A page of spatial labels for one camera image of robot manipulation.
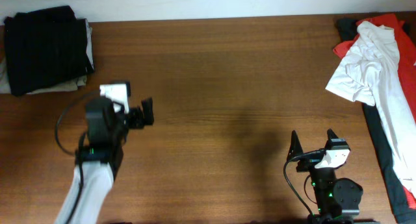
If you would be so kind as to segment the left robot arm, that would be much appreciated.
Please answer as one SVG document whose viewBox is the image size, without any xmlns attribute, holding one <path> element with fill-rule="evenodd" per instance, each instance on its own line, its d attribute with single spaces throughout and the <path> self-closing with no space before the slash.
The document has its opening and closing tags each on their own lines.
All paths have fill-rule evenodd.
<svg viewBox="0 0 416 224">
<path fill-rule="evenodd" d="M 85 105 L 87 130 L 74 151 L 75 167 L 70 190 L 55 223 L 95 223 L 107 194 L 113 187 L 132 129 L 154 123 L 153 99 L 125 113 L 125 107 L 107 97 Z"/>
</svg>

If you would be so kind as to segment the red garment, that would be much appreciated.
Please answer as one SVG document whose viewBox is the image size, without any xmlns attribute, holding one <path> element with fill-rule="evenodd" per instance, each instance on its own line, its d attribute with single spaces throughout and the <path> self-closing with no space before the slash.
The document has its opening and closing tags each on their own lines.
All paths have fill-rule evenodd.
<svg viewBox="0 0 416 224">
<path fill-rule="evenodd" d="M 395 40 L 400 54 L 398 77 L 415 120 L 415 45 L 403 28 L 404 22 L 398 20 L 394 14 L 384 14 L 358 21 L 358 23 L 356 23 L 357 31 L 358 26 L 364 21 L 368 21 L 375 26 L 384 25 L 394 30 Z M 342 59 L 358 37 L 359 34 L 353 40 L 337 45 L 333 50 L 334 53 Z M 408 201 L 410 201 L 409 207 L 415 208 L 415 193 L 411 193 L 407 189 L 406 191 L 406 197 L 408 198 Z"/>
</svg>

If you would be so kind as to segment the white garment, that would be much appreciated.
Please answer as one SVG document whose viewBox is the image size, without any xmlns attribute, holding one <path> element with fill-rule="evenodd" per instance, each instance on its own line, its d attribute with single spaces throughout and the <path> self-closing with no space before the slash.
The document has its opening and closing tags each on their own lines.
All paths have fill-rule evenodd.
<svg viewBox="0 0 416 224">
<path fill-rule="evenodd" d="M 364 21 L 326 89 L 351 102 L 375 106 L 391 148 L 393 170 L 415 193 L 415 120 L 398 77 L 400 54 L 394 30 Z"/>
</svg>

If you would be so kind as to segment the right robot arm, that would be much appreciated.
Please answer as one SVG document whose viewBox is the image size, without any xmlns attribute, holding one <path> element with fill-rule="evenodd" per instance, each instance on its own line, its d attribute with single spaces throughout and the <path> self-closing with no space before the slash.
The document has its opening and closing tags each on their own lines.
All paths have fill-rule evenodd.
<svg viewBox="0 0 416 224">
<path fill-rule="evenodd" d="M 309 173 L 318 208 L 317 214 L 314 214 L 300 197 L 287 173 L 284 172 L 283 175 L 295 196 L 309 212 L 308 223 L 353 223 L 354 218 L 359 215 L 363 188 L 351 179 L 336 177 L 335 170 L 346 163 L 350 146 L 331 129 L 327 130 L 327 137 L 323 148 L 305 153 L 297 133 L 292 131 L 287 161 L 283 166 L 287 169 L 288 164 L 296 162 L 298 173 Z"/>
</svg>

